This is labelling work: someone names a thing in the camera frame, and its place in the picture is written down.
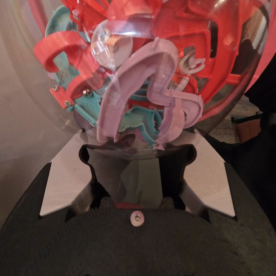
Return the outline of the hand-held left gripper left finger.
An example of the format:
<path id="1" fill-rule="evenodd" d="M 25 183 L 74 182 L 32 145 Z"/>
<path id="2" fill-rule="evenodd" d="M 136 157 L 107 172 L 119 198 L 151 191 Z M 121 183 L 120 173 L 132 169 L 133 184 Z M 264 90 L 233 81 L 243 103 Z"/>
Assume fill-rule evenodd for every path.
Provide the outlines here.
<path id="1" fill-rule="evenodd" d="M 69 207 L 81 214 L 90 209 L 91 168 L 80 158 L 81 147 L 88 144 L 87 133 L 76 133 L 52 159 L 40 209 L 40 216 Z"/>

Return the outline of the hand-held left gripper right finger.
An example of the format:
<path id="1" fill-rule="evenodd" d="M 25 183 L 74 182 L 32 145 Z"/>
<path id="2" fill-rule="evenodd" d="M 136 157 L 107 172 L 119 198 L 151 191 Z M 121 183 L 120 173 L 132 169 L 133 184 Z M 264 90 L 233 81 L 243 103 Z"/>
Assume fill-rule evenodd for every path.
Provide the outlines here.
<path id="1" fill-rule="evenodd" d="M 205 209 L 211 209 L 234 217 L 235 210 L 224 159 L 198 130 L 195 131 L 193 145 L 196 158 L 184 170 L 186 185 L 180 195 L 185 210 L 201 215 Z"/>

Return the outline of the clear red maze ball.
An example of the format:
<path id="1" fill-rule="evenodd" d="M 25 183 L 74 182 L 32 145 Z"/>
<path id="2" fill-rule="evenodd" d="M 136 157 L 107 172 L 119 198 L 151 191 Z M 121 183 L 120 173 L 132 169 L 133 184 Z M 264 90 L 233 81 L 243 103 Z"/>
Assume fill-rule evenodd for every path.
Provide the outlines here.
<path id="1" fill-rule="evenodd" d="M 33 49 L 83 144 L 125 159 L 195 144 L 275 50 L 275 1 L 28 1 Z"/>

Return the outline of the person's right forearm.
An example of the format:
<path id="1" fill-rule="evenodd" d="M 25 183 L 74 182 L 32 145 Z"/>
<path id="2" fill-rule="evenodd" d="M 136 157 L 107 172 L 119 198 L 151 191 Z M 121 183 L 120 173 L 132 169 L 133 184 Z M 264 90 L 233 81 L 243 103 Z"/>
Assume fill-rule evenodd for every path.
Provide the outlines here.
<path id="1" fill-rule="evenodd" d="M 245 93 L 249 101 L 260 110 L 273 109 L 275 105 L 276 65 L 272 59 L 258 80 Z"/>

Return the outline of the brown cardboard box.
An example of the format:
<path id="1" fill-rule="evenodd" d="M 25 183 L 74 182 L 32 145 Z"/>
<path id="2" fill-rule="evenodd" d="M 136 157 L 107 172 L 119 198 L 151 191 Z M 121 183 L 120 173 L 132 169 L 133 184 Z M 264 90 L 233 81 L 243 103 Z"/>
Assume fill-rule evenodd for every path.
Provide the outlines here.
<path id="1" fill-rule="evenodd" d="M 240 143 L 244 143 L 261 132 L 260 119 L 236 124 L 236 131 Z"/>

